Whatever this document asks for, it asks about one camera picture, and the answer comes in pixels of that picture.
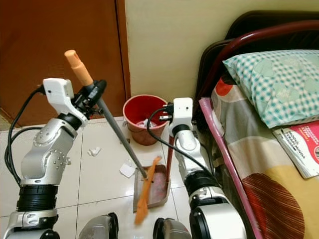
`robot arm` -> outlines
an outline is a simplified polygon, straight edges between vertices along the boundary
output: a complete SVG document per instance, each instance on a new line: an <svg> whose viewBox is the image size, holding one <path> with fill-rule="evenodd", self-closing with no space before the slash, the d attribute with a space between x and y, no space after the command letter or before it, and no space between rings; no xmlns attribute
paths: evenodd
<svg viewBox="0 0 319 239"><path fill-rule="evenodd" d="M58 219L56 194L63 171L70 163L67 154L102 95L105 81L96 82L91 92L73 95L69 80L49 78L43 81L49 103L59 116L51 119L33 140L32 149L21 164L22 179L16 212L11 213L5 239L55 239L52 230Z"/></svg>
<svg viewBox="0 0 319 239"><path fill-rule="evenodd" d="M169 133L174 137L175 146L207 168L200 153L200 143L191 131L191 119L192 99L175 99L172 122L169 125ZM192 238L245 239L246 231L242 219L216 179L184 155L175 152L175 156L189 196Z"/></svg>

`wooden door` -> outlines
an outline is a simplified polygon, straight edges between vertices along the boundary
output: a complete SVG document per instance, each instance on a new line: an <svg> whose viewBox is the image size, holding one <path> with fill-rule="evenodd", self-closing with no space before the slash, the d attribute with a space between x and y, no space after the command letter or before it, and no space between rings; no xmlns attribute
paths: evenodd
<svg viewBox="0 0 319 239"><path fill-rule="evenodd" d="M15 118L25 99L47 77L81 88L63 53L77 51L93 79L108 83L103 99L114 116L125 102L114 0L0 0L0 107ZM46 96L36 95L19 124L56 116Z"/></svg>

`green checkered pillowcase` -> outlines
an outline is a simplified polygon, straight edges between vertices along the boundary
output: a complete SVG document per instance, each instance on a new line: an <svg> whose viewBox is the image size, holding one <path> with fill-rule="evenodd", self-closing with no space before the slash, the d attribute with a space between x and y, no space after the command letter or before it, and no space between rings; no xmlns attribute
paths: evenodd
<svg viewBox="0 0 319 239"><path fill-rule="evenodd" d="M319 120L318 50L247 53L224 65L268 128Z"/></svg>

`yellow wall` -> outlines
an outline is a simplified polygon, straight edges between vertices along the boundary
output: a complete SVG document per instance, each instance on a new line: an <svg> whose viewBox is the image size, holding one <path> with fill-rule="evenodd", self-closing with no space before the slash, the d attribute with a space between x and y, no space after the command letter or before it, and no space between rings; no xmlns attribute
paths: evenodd
<svg viewBox="0 0 319 239"><path fill-rule="evenodd" d="M202 52L250 10L319 11L319 0L126 0L132 96L193 96Z"/></svg>

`bedsheet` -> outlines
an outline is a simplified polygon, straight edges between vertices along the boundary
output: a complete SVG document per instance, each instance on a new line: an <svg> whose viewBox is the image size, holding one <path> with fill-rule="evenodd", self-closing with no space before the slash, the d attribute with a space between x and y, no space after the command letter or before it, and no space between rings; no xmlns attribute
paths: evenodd
<svg viewBox="0 0 319 239"><path fill-rule="evenodd" d="M211 99L263 238L318 239L319 177L302 178L229 74Z"/></svg>

